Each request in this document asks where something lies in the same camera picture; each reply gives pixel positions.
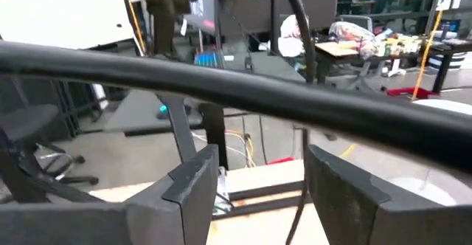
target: wooden table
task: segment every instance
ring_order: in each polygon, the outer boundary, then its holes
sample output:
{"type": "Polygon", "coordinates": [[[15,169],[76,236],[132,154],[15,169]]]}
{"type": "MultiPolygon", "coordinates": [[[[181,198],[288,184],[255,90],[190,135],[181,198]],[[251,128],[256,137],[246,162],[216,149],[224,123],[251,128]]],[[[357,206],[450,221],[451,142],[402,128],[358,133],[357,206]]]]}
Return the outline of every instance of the wooden table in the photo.
{"type": "MultiPolygon", "coordinates": [[[[231,170],[227,176],[229,192],[250,190],[275,184],[297,182],[303,178],[303,162],[295,160],[276,165],[231,170]]],[[[124,201],[144,190],[152,182],[91,191],[90,194],[106,201],[124,201]]],[[[282,193],[257,199],[237,201],[235,205],[253,204],[289,196],[300,192],[282,193]]],[[[244,215],[213,221],[210,225],[207,244],[285,244],[285,238],[295,216],[295,207],[270,212],[244,215]]],[[[328,245],[325,232],[313,204],[307,204],[300,219],[292,244],[328,245]]]]}

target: concrete floor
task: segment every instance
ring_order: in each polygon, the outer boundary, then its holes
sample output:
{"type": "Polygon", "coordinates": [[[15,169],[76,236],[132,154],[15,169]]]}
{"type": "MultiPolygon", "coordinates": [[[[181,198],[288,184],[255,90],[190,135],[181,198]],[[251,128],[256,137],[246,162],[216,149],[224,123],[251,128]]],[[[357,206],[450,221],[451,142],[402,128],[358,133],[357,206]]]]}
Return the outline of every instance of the concrete floor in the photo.
{"type": "MultiPolygon", "coordinates": [[[[404,77],[381,78],[375,83],[388,87],[414,86],[416,77],[417,75],[413,73],[404,77]]],[[[433,82],[434,77],[425,76],[423,87],[429,89],[433,82]]],[[[472,85],[471,82],[471,70],[450,72],[445,87],[472,85]]],[[[472,104],[472,97],[470,96],[472,96],[472,90],[443,94],[445,99],[472,104]]],[[[104,114],[100,121],[94,124],[85,121],[83,128],[100,128],[109,116],[109,113],[104,114]]],[[[250,133],[253,139],[254,160],[257,165],[263,165],[258,116],[245,116],[244,120],[246,132],[250,133]]],[[[226,127],[230,130],[242,131],[242,119],[240,117],[228,118],[226,119],[226,127]]],[[[299,131],[293,132],[292,125],[289,122],[263,117],[263,130],[268,161],[290,155],[300,157],[300,133],[299,131]]],[[[196,133],[204,134],[203,131],[196,131],[196,133]]],[[[311,134],[311,142],[335,155],[341,154],[351,144],[349,140],[345,139],[330,142],[316,130],[313,130],[311,134]]],[[[242,142],[234,137],[227,137],[227,143],[232,148],[244,151],[242,142]]],[[[196,139],[195,144],[199,149],[205,145],[205,142],[196,139]]],[[[153,182],[179,164],[172,134],[132,138],[126,138],[123,134],[87,134],[79,136],[71,142],[62,142],[59,145],[69,153],[81,154],[87,159],[87,163],[77,167],[73,171],[73,175],[91,174],[100,177],[100,183],[97,186],[79,186],[84,190],[153,182]]],[[[246,161],[243,156],[232,151],[228,151],[228,157],[231,169],[242,168],[246,161]]],[[[429,167],[363,145],[359,145],[347,157],[347,160],[383,179],[392,179],[399,176],[424,179],[429,170],[429,167]]],[[[472,203],[472,190],[453,176],[439,170],[432,170],[428,176],[428,181],[448,192],[458,204],[472,203]]],[[[469,184],[468,178],[463,179],[463,181],[469,184]]]]}

